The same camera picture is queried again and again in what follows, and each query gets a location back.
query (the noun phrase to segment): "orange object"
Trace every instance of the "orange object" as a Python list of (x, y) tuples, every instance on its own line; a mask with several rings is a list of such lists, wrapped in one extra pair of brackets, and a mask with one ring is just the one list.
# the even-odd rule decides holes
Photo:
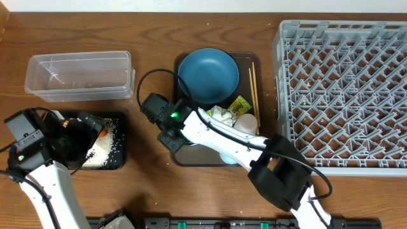
[(106, 135), (107, 135), (107, 128), (104, 128), (104, 129), (102, 130), (102, 132), (99, 134), (98, 137), (104, 137), (104, 136), (106, 136)]

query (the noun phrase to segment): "yellow packet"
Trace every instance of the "yellow packet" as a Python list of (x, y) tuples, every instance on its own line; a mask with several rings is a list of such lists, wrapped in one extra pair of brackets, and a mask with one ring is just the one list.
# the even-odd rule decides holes
[(239, 95), (230, 105), (228, 111), (231, 113), (232, 120), (235, 123), (238, 118), (246, 114), (250, 109), (252, 109), (252, 106), (241, 95)]

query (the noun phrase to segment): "green clip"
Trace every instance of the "green clip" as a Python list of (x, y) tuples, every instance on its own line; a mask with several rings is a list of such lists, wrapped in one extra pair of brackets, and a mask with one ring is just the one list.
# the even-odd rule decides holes
[(186, 229), (186, 222), (178, 222), (178, 229)]
[(260, 223), (260, 229), (268, 229), (268, 223)]

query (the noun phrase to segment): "brown tray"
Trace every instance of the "brown tray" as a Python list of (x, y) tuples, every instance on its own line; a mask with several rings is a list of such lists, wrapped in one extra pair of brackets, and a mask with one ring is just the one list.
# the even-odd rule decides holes
[[(252, 67), (254, 62), (254, 67), (256, 68), (256, 84), (257, 84), (257, 93), (259, 100), (259, 113), (260, 120), (262, 119), (261, 114), (263, 114), (263, 87), (261, 84), (261, 66), (259, 58), (251, 52), (227, 52), (237, 63), (239, 69), (239, 83), (236, 90), (224, 101), (217, 104), (199, 104), (198, 106), (209, 110), (215, 105), (218, 105), (222, 108), (228, 108), (230, 104), (241, 95), (252, 105), (252, 93), (250, 88), (250, 77), (249, 77), (249, 68)], [(180, 54), (174, 62), (174, 71), (178, 73), (179, 66), (181, 62), (185, 59), (190, 52)], [(188, 99), (184, 95), (183, 91), (180, 89), (178, 81), (174, 78), (174, 94), (173, 102), (176, 103), (179, 99)], [(206, 146), (199, 144), (192, 146), (183, 146), (177, 153), (171, 153), (171, 158), (173, 161), (181, 166), (190, 166), (190, 167), (238, 167), (239, 165), (229, 165), (224, 163), (219, 156), (217, 151), (210, 149)]]

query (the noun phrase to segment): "blue bowl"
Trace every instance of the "blue bowl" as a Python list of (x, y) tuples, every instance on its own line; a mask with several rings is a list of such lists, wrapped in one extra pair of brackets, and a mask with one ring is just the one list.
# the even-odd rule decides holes
[[(234, 59), (213, 48), (197, 50), (186, 56), (178, 74), (188, 86), (193, 100), (202, 104), (227, 99), (239, 83), (239, 70)], [(179, 81), (178, 84), (187, 95), (184, 85)]]

